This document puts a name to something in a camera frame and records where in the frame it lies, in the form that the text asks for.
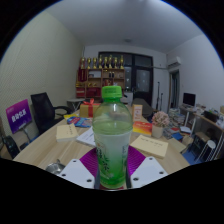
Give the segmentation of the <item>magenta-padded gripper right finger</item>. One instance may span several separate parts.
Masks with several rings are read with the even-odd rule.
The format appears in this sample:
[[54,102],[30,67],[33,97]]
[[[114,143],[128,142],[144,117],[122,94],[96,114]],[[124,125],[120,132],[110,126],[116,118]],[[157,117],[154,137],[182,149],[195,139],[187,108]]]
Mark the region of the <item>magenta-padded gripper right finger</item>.
[[146,157],[134,147],[129,147],[126,176],[128,188],[140,188],[167,175],[153,156]]

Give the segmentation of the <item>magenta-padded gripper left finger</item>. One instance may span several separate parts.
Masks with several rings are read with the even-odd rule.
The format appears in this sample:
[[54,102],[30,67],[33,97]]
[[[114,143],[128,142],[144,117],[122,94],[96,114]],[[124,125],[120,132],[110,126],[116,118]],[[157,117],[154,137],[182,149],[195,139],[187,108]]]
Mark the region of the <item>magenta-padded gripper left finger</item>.
[[72,159],[59,174],[59,177],[84,188],[98,189],[100,175],[96,149],[91,149],[80,159]]

